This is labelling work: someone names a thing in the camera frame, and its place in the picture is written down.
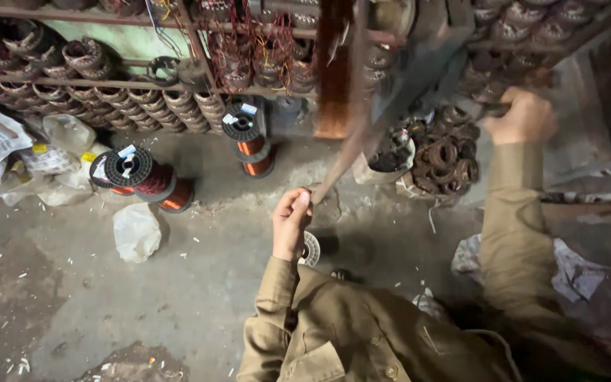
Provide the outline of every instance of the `white plastic bag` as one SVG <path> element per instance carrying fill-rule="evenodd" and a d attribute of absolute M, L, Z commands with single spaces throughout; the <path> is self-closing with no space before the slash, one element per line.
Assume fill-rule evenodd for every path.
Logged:
<path fill-rule="evenodd" d="M 77 117 L 67 114 L 47 116 L 41 121 L 44 131 L 51 137 L 51 144 L 81 156 L 89 151 L 96 139 L 94 129 L 86 126 Z"/>
<path fill-rule="evenodd" d="M 144 262 L 159 248 L 162 232 L 147 203 L 124 207 L 112 220 L 117 251 L 125 261 Z"/>

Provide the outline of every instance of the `white debris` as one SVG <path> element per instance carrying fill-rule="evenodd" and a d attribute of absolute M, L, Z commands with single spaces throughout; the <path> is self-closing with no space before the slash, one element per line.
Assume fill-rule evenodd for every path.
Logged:
<path fill-rule="evenodd" d="M 21 366 L 25 367 L 25 371 L 30 372 L 30 362 L 25 358 L 21 358 L 21 361 Z"/>

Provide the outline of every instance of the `plastic bag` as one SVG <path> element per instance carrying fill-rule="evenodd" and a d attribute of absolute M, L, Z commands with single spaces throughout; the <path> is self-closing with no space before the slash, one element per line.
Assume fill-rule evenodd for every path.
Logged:
<path fill-rule="evenodd" d="M 51 137 L 51 144 L 81 156 L 89 151 L 96 140 L 94 129 L 86 126 L 77 117 L 67 114 L 47 116 L 42 119 L 44 130 Z"/>
<path fill-rule="evenodd" d="M 37 195 L 47 189 L 51 184 L 51 177 L 21 177 L 19 174 L 10 172 L 4 176 L 0 184 L 0 198 L 9 207 L 20 202 L 25 196 Z"/>
<path fill-rule="evenodd" d="M 81 168 L 79 160 L 59 147 L 43 143 L 35 147 L 18 151 L 32 176 L 65 174 Z"/>
<path fill-rule="evenodd" d="M 124 207 L 112 220 L 117 251 L 125 261 L 144 262 L 159 248 L 162 232 L 147 203 Z"/>

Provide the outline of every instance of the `copper wire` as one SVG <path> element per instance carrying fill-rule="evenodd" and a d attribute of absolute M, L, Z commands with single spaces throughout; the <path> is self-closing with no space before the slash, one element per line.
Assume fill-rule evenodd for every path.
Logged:
<path fill-rule="evenodd" d="M 238 142 L 237 146 L 240 148 L 242 154 L 254 155 L 261 151 L 265 142 L 263 135 L 259 135 L 248 142 Z"/>
<path fill-rule="evenodd" d="M 242 167 L 249 175 L 261 175 L 270 168 L 270 164 L 270 156 L 267 156 L 256 163 L 242 163 Z"/>
<path fill-rule="evenodd" d="M 190 201 L 191 187 L 187 181 L 178 179 L 176 187 L 174 187 L 171 195 L 165 200 L 159 202 L 159 205 L 164 209 L 172 209 L 175 211 L 181 210 Z"/>
<path fill-rule="evenodd" d="M 171 184 L 173 174 L 173 167 L 162 166 L 157 161 L 152 161 L 152 170 L 150 170 L 147 178 L 134 186 L 134 189 L 146 195 L 160 194 Z"/>
<path fill-rule="evenodd" d="M 117 195 L 130 195 L 130 194 L 133 194 L 134 192 L 133 187 L 115 186 L 115 187 L 110 188 L 110 190 L 112 190 L 112 192 L 114 192 Z"/>

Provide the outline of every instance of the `concrete floor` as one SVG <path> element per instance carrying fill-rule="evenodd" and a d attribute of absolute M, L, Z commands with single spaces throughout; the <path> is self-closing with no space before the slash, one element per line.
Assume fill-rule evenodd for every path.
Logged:
<path fill-rule="evenodd" d="M 270 214 L 285 191 L 322 179 L 337 144 L 282 143 L 274 172 L 253 180 L 225 137 L 132 134 L 117 143 L 143 139 L 159 162 L 195 179 L 197 200 L 223 208 L 157 212 L 160 247 L 132 264 L 114 243 L 112 216 L 124 204 L 101 207 L 99 196 L 46 211 L 36 196 L 13 208 L 0 203 L 0 381 L 90 377 L 111 353 L 146 366 L 149 357 L 157 367 L 165 360 L 162 374 L 176 375 L 167 381 L 226 381 L 239 368 L 242 327 L 271 254 Z M 393 185 L 360 186 L 348 173 L 337 194 L 340 220 L 311 230 L 326 249 L 317 268 L 343 266 L 408 299 L 423 291 L 422 280 L 444 300 L 472 290 L 449 263 L 458 241 L 480 232 L 477 212 L 437 209 L 433 234 L 429 206 Z M 21 358 L 31 373 L 19 377 Z"/>

